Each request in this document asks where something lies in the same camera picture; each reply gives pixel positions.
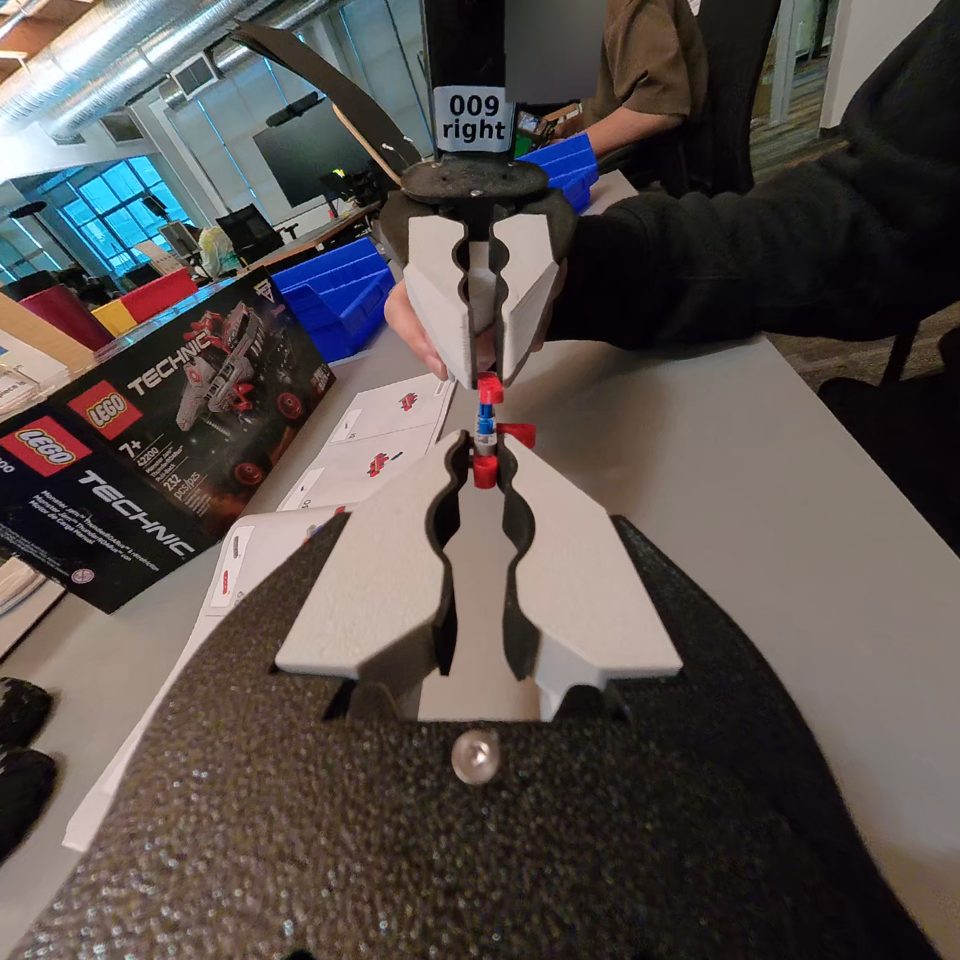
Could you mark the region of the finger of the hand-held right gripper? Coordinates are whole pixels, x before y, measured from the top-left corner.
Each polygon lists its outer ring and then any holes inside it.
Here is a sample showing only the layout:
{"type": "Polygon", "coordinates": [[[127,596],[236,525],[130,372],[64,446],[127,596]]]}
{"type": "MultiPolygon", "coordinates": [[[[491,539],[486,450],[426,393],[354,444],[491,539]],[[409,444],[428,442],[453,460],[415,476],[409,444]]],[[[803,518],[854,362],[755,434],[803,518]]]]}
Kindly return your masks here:
{"type": "Polygon", "coordinates": [[[468,270],[467,227],[442,216],[417,216],[408,222],[407,294],[450,378],[465,389],[476,386],[474,317],[468,270]]]}
{"type": "Polygon", "coordinates": [[[510,385],[532,351],[560,272],[546,214],[516,214],[495,222],[489,265],[495,277],[495,366],[501,381],[510,385]]]}

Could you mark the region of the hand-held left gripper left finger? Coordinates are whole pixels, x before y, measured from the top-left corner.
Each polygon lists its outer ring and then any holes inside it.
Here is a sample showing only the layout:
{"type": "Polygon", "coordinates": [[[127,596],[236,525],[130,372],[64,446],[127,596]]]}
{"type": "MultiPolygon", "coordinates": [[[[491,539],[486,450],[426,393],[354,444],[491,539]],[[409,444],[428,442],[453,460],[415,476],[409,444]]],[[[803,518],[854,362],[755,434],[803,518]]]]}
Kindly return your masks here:
{"type": "Polygon", "coordinates": [[[301,592],[277,604],[274,670],[328,685],[319,722],[415,720],[424,681],[450,678],[459,624],[447,545],[471,456],[467,430],[448,433],[276,572],[301,592]],[[295,571],[311,551],[313,574],[295,571]]]}

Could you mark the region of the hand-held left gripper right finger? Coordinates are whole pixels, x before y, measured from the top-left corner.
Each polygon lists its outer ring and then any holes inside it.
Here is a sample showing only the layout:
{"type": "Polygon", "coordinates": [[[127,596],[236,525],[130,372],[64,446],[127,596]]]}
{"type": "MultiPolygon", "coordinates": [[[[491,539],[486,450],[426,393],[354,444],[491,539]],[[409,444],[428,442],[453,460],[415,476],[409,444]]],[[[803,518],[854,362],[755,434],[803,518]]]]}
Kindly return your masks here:
{"type": "Polygon", "coordinates": [[[607,510],[514,437],[498,444],[507,574],[503,648],[552,721],[570,690],[677,676],[682,660],[607,510]]]}

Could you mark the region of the red blue toy brick assembly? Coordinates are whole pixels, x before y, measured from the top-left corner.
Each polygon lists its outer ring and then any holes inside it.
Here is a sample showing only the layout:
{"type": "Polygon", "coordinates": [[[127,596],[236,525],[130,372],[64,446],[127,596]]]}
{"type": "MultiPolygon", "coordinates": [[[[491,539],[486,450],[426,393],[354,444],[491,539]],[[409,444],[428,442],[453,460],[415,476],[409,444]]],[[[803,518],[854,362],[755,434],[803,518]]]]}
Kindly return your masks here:
{"type": "Polygon", "coordinates": [[[537,441],[537,427],[526,422],[501,422],[498,407],[505,400],[505,388],[493,372],[484,371],[477,377],[478,408],[473,434],[472,472],[474,485],[489,490],[498,483],[498,441],[511,436],[526,448],[533,450],[537,441]]]}

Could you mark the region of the person's right forearm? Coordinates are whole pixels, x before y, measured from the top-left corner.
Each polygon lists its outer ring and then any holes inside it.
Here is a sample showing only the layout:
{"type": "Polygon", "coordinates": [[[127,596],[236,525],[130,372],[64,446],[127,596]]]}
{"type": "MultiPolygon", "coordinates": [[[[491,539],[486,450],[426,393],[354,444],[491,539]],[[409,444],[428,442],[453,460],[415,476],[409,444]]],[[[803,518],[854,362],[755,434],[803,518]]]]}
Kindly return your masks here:
{"type": "Polygon", "coordinates": [[[579,223],[546,338],[637,352],[896,336],[958,300],[958,173],[958,130],[888,133],[743,196],[619,201],[579,223]]]}

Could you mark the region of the grey desk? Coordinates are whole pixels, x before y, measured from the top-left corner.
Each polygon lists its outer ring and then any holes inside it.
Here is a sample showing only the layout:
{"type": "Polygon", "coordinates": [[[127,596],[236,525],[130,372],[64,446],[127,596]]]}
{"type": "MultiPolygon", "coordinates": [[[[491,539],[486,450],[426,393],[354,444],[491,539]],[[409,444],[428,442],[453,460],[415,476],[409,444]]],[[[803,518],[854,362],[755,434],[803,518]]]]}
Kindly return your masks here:
{"type": "MultiPolygon", "coordinates": [[[[639,355],[549,342],[507,391],[536,453],[744,631],[874,860],[958,958],[958,558],[766,340],[639,355]]],[[[66,826],[188,642],[220,546],[113,615],[67,595],[2,673],[57,693],[58,790],[2,866],[2,957],[72,874],[66,826]]]]}

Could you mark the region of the person's right hand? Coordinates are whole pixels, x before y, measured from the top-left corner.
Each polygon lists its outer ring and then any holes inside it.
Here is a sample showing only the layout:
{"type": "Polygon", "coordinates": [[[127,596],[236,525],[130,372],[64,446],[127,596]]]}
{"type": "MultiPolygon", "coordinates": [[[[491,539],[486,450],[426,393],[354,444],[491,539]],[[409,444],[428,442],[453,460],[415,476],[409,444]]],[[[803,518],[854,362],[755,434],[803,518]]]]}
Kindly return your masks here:
{"type": "Polygon", "coordinates": [[[447,366],[416,314],[404,280],[391,289],[385,302],[384,315],[387,325],[414,356],[438,380],[448,381],[447,366]]]}

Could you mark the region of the blue storage bin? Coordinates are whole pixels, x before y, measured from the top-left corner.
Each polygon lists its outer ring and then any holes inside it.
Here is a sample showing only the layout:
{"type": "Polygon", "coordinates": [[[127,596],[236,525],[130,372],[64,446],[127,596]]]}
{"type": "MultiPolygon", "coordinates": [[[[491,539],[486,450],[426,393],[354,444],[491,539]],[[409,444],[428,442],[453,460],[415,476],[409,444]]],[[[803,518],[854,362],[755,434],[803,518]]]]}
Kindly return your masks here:
{"type": "Polygon", "coordinates": [[[599,172],[594,149],[586,132],[528,151],[519,159],[534,164],[546,173],[548,187],[561,191],[577,213],[583,213],[590,206],[599,172]]]}
{"type": "Polygon", "coordinates": [[[366,348],[384,323],[383,308],[395,284],[369,236],[271,277],[328,365],[366,348]]]}

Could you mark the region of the black monitor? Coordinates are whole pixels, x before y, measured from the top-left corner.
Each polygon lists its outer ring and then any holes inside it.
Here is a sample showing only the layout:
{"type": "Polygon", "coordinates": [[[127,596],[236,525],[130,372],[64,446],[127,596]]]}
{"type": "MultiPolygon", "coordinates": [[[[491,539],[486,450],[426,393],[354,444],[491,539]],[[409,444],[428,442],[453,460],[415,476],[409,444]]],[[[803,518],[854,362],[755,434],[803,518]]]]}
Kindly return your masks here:
{"type": "Polygon", "coordinates": [[[311,94],[271,115],[283,119],[253,136],[253,143],[292,208],[318,199],[349,199],[356,179],[370,175],[381,193],[396,187],[348,130],[330,99],[311,94]]]}

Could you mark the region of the black office chair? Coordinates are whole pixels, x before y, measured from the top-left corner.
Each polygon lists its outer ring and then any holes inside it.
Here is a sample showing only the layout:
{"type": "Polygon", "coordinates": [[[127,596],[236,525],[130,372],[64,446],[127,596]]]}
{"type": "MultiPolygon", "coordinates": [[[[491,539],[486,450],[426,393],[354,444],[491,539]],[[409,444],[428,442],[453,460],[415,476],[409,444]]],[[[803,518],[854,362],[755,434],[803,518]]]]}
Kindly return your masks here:
{"type": "Polygon", "coordinates": [[[751,117],[778,1],[702,1],[696,19],[707,65],[700,120],[668,136],[662,188],[672,197],[745,194],[755,184],[751,117]]]}
{"type": "Polygon", "coordinates": [[[255,203],[216,218],[237,257],[250,266],[284,246],[280,234],[255,203]]]}

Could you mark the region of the black toy set box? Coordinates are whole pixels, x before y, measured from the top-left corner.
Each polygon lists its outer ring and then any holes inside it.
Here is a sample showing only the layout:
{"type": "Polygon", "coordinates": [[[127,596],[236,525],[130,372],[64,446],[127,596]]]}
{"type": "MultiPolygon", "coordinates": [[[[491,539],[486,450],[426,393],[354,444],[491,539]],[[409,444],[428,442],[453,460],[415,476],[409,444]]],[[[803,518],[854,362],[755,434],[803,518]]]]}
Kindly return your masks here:
{"type": "Polygon", "coordinates": [[[102,612],[215,546],[334,377],[267,268],[2,401],[1,545],[102,612]]]}

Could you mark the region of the red storage bin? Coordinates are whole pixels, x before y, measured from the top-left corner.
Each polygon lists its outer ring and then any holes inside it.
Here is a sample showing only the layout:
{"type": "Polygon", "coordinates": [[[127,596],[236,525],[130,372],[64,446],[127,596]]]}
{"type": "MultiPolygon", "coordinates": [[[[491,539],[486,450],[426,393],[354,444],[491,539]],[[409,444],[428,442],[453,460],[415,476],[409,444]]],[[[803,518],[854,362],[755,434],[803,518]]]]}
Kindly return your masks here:
{"type": "Polygon", "coordinates": [[[189,269],[162,275],[131,292],[119,302],[136,324],[142,324],[198,293],[199,287],[189,269]]]}

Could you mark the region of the yellow storage bin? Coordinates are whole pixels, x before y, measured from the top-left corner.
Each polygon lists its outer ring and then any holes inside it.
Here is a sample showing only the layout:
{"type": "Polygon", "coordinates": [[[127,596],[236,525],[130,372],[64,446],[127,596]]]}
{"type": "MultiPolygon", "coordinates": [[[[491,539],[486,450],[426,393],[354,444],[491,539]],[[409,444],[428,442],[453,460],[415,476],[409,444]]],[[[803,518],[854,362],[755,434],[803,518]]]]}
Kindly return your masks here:
{"type": "Polygon", "coordinates": [[[135,330],[139,324],[121,298],[91,308],[90,312],[98,324],[115,339],[135,330]]]}

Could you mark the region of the black toy tire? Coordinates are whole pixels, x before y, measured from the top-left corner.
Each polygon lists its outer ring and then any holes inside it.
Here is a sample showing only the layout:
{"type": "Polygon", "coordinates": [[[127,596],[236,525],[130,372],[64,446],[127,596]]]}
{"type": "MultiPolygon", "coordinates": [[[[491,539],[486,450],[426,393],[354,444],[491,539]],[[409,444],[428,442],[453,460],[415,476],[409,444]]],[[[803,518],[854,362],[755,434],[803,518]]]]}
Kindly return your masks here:
{"type": "Polygon", "coordinates": [[[1,862],[5,862],[42,817],[58,781],[51,756],[27,748],[1,751],[1,862]]]}
{"type": "Polygon", "coordinates": [[[1,747],[27,748],[54,709],[54,697],[30,681],[1,678],[1,747]]]}

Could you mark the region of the dark red cylinder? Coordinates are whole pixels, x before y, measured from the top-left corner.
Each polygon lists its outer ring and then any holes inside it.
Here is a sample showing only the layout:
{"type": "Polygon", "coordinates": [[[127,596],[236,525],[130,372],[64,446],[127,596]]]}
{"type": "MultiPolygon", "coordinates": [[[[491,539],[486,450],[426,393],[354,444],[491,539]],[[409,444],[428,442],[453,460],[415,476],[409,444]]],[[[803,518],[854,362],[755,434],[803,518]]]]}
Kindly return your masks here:
{"type": "Polygon", "coordinates": [[[26,296],[18,305],[94,353],[114,342],[115,335],[63,284],[26,296]]]}

